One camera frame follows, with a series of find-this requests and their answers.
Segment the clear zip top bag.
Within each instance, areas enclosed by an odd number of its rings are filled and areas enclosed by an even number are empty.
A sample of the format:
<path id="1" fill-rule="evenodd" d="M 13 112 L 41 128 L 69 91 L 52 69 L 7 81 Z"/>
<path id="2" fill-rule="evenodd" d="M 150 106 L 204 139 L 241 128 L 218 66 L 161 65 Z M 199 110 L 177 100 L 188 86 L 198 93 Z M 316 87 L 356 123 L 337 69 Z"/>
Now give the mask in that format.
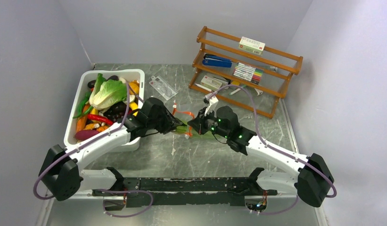
<path id="1" fill-rule="evenodd" d="M 172 130 L 175 135 L 184 136 L 186 139 L 212 139 L 214 138 L 210 132 L 204 135 L 200 135 L 191 126 L 188 125 L 188 121 L 194 119 L 195 114 L 191 111 L 179 111 L 178 104 L 173 103 L 172 115 L 179 119 L 184 125 L 177 126 L 176 129 Z"/>

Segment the green romaine lettuce leaf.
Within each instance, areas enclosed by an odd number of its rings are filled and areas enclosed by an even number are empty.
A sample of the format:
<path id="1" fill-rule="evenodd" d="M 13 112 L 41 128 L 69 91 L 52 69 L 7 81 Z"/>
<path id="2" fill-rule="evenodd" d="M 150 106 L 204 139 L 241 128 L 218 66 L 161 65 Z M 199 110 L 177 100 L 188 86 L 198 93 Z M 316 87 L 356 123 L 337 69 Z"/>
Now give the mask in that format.
<path id="1" fill-rule="evenodd" d="M 205 134 L 200 135 L 198 132 L 196 132 L 192 127 L 190 127 L 187 123 L 187 121 L 182 121 L 184 125 L 177 126 L 176 129 L 172 131 L 174 134 L 179 135 L 186 135 L 189 138 L 213 138 L 213 135 L 208 131 Z"/>

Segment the red chili pepper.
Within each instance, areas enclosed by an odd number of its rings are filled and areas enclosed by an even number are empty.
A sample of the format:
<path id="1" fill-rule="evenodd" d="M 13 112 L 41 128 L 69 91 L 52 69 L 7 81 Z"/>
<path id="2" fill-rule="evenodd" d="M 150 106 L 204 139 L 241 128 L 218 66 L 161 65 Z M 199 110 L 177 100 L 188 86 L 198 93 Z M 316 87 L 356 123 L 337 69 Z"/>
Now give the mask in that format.
<path id="1" fill-rule="evenodd" d="M 113 121 L 111 121 L 110 119 L 108 119 L 104 116 L 95 115 L 95 114 L 88 114 L 86 116 L 87 116 L 87 119 L 89 119 L 89 120 L 103 122 L 109 126 L 112 126 L 114 124 Z"/>

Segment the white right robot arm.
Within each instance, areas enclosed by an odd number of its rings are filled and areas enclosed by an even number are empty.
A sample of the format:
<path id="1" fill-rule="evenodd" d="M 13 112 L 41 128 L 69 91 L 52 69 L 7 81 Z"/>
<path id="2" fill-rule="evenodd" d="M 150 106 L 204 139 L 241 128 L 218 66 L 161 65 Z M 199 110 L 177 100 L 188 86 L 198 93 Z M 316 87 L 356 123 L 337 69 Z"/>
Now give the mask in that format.
<path id="1" fill-rule="evenodd" d="M 275 145 L 255 131 L 240 125 L 237 115 L 228 106 L 216 112 L 205 113 L 206 108 L 199 111 L 196 118 L 188 121 L 188 125 L 198 134 L 207 132 L 217 134 L 226 139 L 226 144 L 235 152 L 249 156 L 258 156 L 287 173 L 286 177 L 273 178 L 267 181 L 284 181 L 286 188 L 295 192 L 306 204 L 320 207 L 325 198 L 333 198 L 335 191 L 334 178 L 322 156 L 313 153 L 311 156 L 298 154 Z"/>

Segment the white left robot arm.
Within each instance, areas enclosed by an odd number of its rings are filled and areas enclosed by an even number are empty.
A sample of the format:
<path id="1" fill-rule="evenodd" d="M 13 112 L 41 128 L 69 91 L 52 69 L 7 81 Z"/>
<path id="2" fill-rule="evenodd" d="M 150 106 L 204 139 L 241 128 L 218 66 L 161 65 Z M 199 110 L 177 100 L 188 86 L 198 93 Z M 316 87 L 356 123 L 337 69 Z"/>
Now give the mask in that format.
<path id="1" fill-rule="evenodd" d="M 166 134 L 184 123 L 175 118 L 163 101 L 150 97 L 142 108 L 132 111 L 108 129 L 76 145 L 50 148 L 39 172 L 38 181 L 52 197 L 64 201 L 78 191 L 101 190 L 117 196 L 124 190 L 124 178 L 114 168 L 85 170 L 97 158 L 139 137 Z"/>

